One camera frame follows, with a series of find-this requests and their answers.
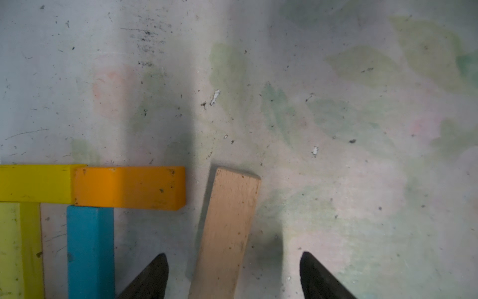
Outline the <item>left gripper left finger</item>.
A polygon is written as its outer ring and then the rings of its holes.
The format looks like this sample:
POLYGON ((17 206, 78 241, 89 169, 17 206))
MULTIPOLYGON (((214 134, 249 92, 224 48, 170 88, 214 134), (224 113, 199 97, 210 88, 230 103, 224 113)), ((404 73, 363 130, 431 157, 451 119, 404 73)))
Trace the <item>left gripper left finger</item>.
POLYGON ((169 276, 165 253, 157 255, 117 299, 163 299, 169 276))

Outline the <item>tan wooden block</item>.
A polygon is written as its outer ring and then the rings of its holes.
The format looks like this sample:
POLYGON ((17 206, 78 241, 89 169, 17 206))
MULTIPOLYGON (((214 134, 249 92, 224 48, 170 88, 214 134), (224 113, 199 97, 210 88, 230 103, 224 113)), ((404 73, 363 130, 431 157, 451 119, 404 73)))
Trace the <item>tan wooden block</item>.
POLYGON ((217 168, 190 299, 234 298, 260 186, 255 174, 217 168))

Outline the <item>teal block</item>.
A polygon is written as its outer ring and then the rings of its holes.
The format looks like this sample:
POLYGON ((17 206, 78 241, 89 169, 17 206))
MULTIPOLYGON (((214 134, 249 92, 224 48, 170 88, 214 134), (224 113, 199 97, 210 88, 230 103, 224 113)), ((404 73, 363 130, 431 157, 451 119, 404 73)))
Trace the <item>teal block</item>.
POLYGON ((68 298, 115 297, 112 208, 67 208, 68 298))

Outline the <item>orange block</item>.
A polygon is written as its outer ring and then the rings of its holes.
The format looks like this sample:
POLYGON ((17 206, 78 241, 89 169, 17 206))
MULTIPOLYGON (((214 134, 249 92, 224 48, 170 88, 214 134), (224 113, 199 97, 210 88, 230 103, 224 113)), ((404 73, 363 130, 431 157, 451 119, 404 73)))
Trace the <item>orange block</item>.
POLYGON ((84 167, 75 170, 76 206, 177 211, 186 204, 182 166, 84 167))

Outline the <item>yellow block vertical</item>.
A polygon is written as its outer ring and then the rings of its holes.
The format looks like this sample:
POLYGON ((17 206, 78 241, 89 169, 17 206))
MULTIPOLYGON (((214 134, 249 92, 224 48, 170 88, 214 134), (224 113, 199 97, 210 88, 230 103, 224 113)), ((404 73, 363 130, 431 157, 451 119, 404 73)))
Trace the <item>yellow block vertical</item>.
POLYGON ((1 203, 1 298, 44 298, 41 210, 37 203, 1 203))

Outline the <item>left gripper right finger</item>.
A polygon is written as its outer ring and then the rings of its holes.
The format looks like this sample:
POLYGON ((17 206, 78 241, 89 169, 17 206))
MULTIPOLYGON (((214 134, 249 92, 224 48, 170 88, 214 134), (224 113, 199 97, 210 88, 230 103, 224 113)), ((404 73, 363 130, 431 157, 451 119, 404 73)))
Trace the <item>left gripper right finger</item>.
POLYGON ((305 299, 356 299, 310 252, 302 253, 299 274, 305 299))

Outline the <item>yellow block diagonal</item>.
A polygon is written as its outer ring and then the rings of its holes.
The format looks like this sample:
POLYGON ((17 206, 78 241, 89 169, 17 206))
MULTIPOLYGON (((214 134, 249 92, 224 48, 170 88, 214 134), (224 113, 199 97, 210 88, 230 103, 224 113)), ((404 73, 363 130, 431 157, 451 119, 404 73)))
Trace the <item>yellow block diagonal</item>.
POLYGON ((1 201, 72 204, 73 165, 2 165, 1 201))

